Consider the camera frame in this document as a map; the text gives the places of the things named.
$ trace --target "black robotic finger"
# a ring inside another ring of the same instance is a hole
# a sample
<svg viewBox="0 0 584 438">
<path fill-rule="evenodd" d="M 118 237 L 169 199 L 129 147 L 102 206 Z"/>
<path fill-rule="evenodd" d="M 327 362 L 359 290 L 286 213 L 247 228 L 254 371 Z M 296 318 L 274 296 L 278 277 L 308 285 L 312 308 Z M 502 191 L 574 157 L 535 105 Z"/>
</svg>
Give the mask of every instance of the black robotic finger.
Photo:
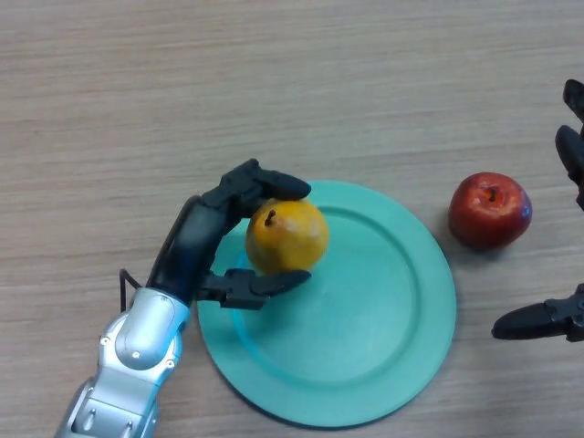
<svg viewBox="0 0 584 438">
<path fill-rule="evenodd" d="M 584 84 L 568 79 L 564 85 L 563 99 L 576 117 L 584 123 Z"/>
<path fill-rule="evenodd" d="M 257 276 L 251 269 L 229 269 L 224 276 L 209 272 L 197 292 L 197 300 L 217 301 L 223 308 L 257 310 L 271 297 L 290 291 L 309 278 L 306 271 L 276 276 Z"/>
<path fill-rule="evenodd" d="M 569 179 L 580 186 L 584 176 L 584 140 L 569 126 L 563 125 L 556 133 L 556 149 Z"/>
<path fill-rule="evenodd" d="M 257 276 L 251 280 L 251 290 L 259 296 L 275 297 L 300 286 L 311 277 L 308 271 L 300 269 L 273 276 Z"/>
<path fill-rule="evenodd" d="M 263 197 L 281 201 L 297 201 L 310 194 L 310 184 L 299 178 L 277 171 L 259 169 L 254 178 L 264 189 Z"/>
</svg>

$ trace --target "silver robot wrist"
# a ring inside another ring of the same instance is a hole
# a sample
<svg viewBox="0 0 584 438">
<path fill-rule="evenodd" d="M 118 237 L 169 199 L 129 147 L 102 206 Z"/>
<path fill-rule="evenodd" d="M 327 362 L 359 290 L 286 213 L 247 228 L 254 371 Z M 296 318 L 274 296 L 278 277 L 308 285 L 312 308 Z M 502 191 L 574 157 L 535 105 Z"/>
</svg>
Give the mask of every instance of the silver robot wrist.
<svg viewBox="0 0 584 438">
<path fill-rule="evenodd" d="M 98 369 L 78 389 L 55 438 L 152 438 L 156 396 L 183 352 L 190 309 L 152 288 L 99 339 Z"/>
</svg>

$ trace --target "wood grain surface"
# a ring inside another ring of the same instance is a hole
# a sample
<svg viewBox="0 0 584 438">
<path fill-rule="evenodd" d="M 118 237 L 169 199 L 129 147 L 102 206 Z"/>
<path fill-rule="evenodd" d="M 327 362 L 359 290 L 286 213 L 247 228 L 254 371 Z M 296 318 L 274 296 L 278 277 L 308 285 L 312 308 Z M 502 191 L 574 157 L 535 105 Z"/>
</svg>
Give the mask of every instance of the wood grain surface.
<svg viewBox="0 0 584 438">
<path fill-rule="evenodd" d="M 581 0 L 2 0 L 0 435 L 52 436 L 95 371 L 120 267 L 144 280 L 183 201 L 250 157 L 405 204 L 451 263 L 452 352 L 405 409 L 340 437 L 582 436 L 584 351 L 490 337 L 511 308 L 584 281 L 584 216 L 554 147 L 579 123 Z M 468 254 L 444 209 L 510 174 L 533 223 Z M 317 437 L 249 408 L 196 326 L 160 437 Z"/>
</svg>

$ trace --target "plate rim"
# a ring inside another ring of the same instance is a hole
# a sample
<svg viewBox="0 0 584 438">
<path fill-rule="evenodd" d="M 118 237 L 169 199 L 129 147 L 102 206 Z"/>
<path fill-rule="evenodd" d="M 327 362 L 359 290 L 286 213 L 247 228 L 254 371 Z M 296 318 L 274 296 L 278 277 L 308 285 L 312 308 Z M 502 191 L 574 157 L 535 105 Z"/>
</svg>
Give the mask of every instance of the plate rim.
<svg viewBox="0 0 584 438">
<path fill-rule="evenodd" d="M 435 353 L 435 357 L 433 358 L 433 366 L 430 367 L 431 370 L 427 370 L 427 372 L 424 373 L 425 378 L 423 379 L 418 379 L 415 381 L 414 385 L 410 385 L 410 389 L 408 390 L 408 393 L 410 393 L 410 395 L 408 396 L 403 396 L 401 397 L 401 399 L 399 401 L 393 401 L 391 403 L 387 403 L 385 408 L 380 409 L 381 412 L 376 412 L 376 413 L 369 413 L 367 415 L 367 418 L 361 418 L 359 420 L 357 420 L 356 418 L 350 419 L 350 421 L 331 421 L 330 419 L 328 419 L 327 422 L 324 421 L 314 421 L 314 420 L 309 420 L 307 418 L 306 415 L 304 415 L 305 419 L 303 420 L 301 417 L 302 415 L 290 415 L 289 413 L 286 414 L 285 411 L 286 408 L 284 409 L 278 409 L 277 408 L 277 403 L 271 403 L 271 405 L 267 405 L 264 402 L 260 402 L 257 400 L 257 397 L 250 397 L 249 396 L 249 391 L 246 390 L 241 390 L 242 387 L 242 383 L 241 381 L 238 382 L 237 378 L 234 378 L 234 375 L 237 374 L 237 371 L 234 371 L 233 369 L 230 369 L 230 367 L 228 366 L 228 364 L 226 364 L 224 362 L 224 360 L 221 359 L 222 356 L 222 351 L 221 349 L 218 349 L 216 345 L 213 345 L 212 342 L 209 341 L 209 339 L 212 339 L 213 336 L 209 333 L 206 332 L 205 329 L 205 315 L 208 316 L 208 311 L 205 314 L 206 309 L 211 309 L 212 305 L 211 303 L 198 303 L 198 311 L 197 311 L 197 315 L 198 315 L 198 323 L 199 323 L 199 327 L 200 327 L 200 332 L 201 335 L 203 337 L 203 343 L 207 349 L 207 352 L 210 356 L 210 358 L 212 359 L 215 368 L 220 372 L 220 374 L 222 375 L 222 377 L 224 378 L 225 381 L 227 381 L 229 383 L 229 385 L 232 387 L 232 389 L 239 394 L 239 396 L 243 397 L 248 403 L 250 403 L 251 405 L 255 406 L 258 410 L 260 410 L 261 412 L 264 412 L 265 414 L 272 416 L 274 418 L 277 418 L 281 421 L 284 422 L 291 422 L 293 424 L 296 425 L 300 425 L 300 426 L 304 426 L 304 427 L 309 427 L 309 428 L 325 428 L 325 429 L 338 429 L 338 428 L 350 428 L 350 427 L 355 427 L 355 426 L 359 426 L 361 424 L 365 424 L 365 423 L 369 423 L 369 422 L 375 422 L 381 418 L 384 418 L 396 411 L 398 411 L 401 407 L 405 406 L 406 404 L 408 404 L 409 402 L 413 401 L 429 384 L 430 382 L 434 379 L 434 377 L 436 376 L 436 374 L 439 372 L 439 370 L 441 369 L 441 367 L 443 366 L 447 356 L 448 356 L 448 352 L 450 351 L 452 344 L 453 344 L 453 340 L 454 340 L 454 332 L 455 332 L 455 327 L 456 327 L 456 322 L 457 322 L 457 313 L 458 313 L 458 308 L 457 308 L 457 296 L 456 296 L 456 287 L 454 284 L 454 277 L 452 275 L 452 271 L 450 269 L 450 266 L 448 264 L 448 261 L 445 257 L 445 254 L 443 253 L 442 248 L 440 247 L 440 245 L 438 244 L 438 242 L 436 241 L 436 239 L 434 238 L 434 236 L 432 235 L 432 233 L 430 232 L 430 230 L 428 230 L 428 228 L 422 223 L 422 221 L 415 215 L 413 214 L 412 211 L 410 211 L 407 207 L 405 207 L 404 205 L 402 205 L 401 203 L 398 203 L 396 200 L 394 200 L 393 198 L 390 198 L 390 196 L 388 196 L 385 193 L 381 193 L 378 191 L 375 191 L 374 189 L 367 187 L 367 186 L 363 186 L 363 185 L 358 185 L 352 182 L 345 182 L 345 181 L 337 181 L 337 180 L 315 180 L 312 182 L 309 182 L 312 187 L 313 187 L 313 191 L 310 194 L 310 196 L 308 197 L 308 199 L 314 199 L 315 195 L 318 198 L 318 193 L 319 190 L 322 191 L 323 188 L 327 188 L 327 186 L 330 188 L 331 186 L 336 187 L 337 189 L 341 189 L 341 188 L 346 188 L 349 189 L 351 191 L 357 191 L 357 192 L 361 192 L 363 195 L 367 194 L 367 196 L 371 197 L 376 197 L 378 200 L 383 201 L 384 203 L 386 203 L 387 205 L 391 206 L 391 209 L 395 210 L 397 209 L 398 211 L 401 212 L 401 215 L 407 215 L 408 219 L 410 221 L 411 224 L 415 224 L 415 227 L 417 228 L 418 232 L 421 232 L 421 234 L 423 235 L 423 238 L 426 239 L 426 244 L 433 246 L 434 247 L 434 255 L 435 256 L 439 256 L 439 259 L 441 259 L 441 263 L 443 264 L 442 267 L 445 267 L 445 269 L 442 270 L 443 274 L 447 273 L 447 278 L 446 278 L 446 282 L 448 283 L 447 285 L 444 285 L 445 287 L 448 287 L 449 290 L 447 290 L 446 294 L 450 300 L 449 306 L 450 306 L 450 311 L 452 312 L 451 314 L 451 318 L 448 318 L 448 327 L 444 327 L 443 331 L 442 331 L 442 343 L 443 343 L 443 348 L 441 348 L 441 351 L 439 353 Z M 245 222 L 242 222 L 240 225 L 238 225 L 238 227 L 235 228 L 235 232 L 239 233 L 242 229 L 244 229 L 245 227 Z M 390 231 L 389 226 L 384 226 L 386 228 L 387 231 Z M 411 256 L 410 253 L 407 251 L 407 247 L 405 248 L 407 255 Z M 421 296 L 420 298 L 421 301 L 424 301 L 424 296 Z M 231 319 L 232 318 L 232 311 L 230 312 L 225 312 L 229 313 L 228 318 Z M 240 348 L 243 350 L 246 350 L 246 344 L 240 340 Z M 237 353 L 236 356 L 238 356 L 238 358 L 240 360 L 242 360 L 243 358 L 239 357 L 240 353 Z M 264 368 L 261 366 L 261 364 L 257 363 L 254 360 L 254 357 L 251 353 L 247 352 L 247 360 L 248 360 L 248 369 L 252 369 L 252 368 L 256 368 L 256 370 L 259 370 L 259 374 L 264 374 L 264 380 L 265 381 L 271 381 L 273 380 L 273 378 L 271 376 L 268 376 L 268 372 L 266 370 L 264 370 Z"/>
</svg>

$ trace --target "robotic hand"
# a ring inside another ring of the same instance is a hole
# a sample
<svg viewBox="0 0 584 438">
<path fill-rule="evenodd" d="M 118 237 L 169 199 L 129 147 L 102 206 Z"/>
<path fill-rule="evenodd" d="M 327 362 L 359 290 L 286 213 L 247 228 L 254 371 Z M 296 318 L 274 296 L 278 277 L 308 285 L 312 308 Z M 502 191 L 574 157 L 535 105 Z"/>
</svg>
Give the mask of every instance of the robotic hand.
<svg viewBox="0 0 584 438">
<path fill-rule="evenodd" d="M 73 397 L 55 438 L 152 438 L 158 391 L 182 355 L 182 332 L 193 301 L 260 309 L 271 297 L 310 278 L 306 271 L 256 276 L 252 270 L 211 271 L 222 238 L 268 198 L 299 200 L 310 186 L 250 160 L 220 184 L 190 198 L 180 211 L 142 287 L 120 271 L 121 313 L 99 339 L 96 374 Z M 126 282 L 136 293 L 126 309 Z"/>
<path fill-rule="evenodd" d="M 584 84 L 569 79 L 563 99 L 584 123 Z M 576 202 L 584 210 L 584 127 L 578 134 L 569 126 L 561 126 L 556 134 L 556 148 L 569 179 L 579 188 Z M 492 334 L 496 339 L 566 336 L 569 342 L 584 340 L 584 283 L 568 298 L 548 299 L 507 313 L 497 320 Z"/>
</svg>

